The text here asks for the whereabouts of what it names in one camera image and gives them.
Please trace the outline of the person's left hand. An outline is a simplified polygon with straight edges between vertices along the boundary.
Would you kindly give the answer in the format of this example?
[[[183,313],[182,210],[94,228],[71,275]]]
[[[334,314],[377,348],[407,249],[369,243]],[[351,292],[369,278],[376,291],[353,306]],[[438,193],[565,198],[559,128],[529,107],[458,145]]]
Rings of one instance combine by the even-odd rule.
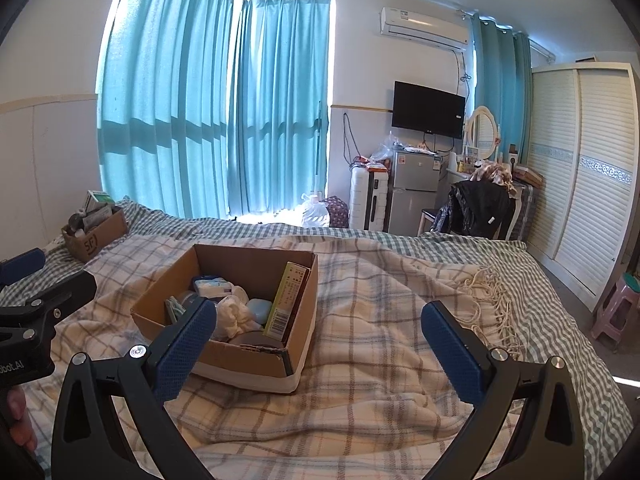
[[[37,447],[37,437],[29,418],[26,396],[20,386],[9,390],[6,395],[6,404],[10,413],[10,435],[13,441],[28,452],[34,452]]]

